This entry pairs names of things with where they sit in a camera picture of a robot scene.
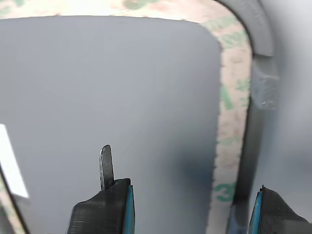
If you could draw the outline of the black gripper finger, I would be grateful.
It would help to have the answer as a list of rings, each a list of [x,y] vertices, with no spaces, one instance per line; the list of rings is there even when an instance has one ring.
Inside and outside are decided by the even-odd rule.
[[[279,193],[261,187],[253,207],[250,234],[312,234],[312,224],[297,215]]]
[[[68,234],[133,234],[134,191],[129,178],[114,179],[110,145],[99,156],[101,190],[77,203],[71,213]]]

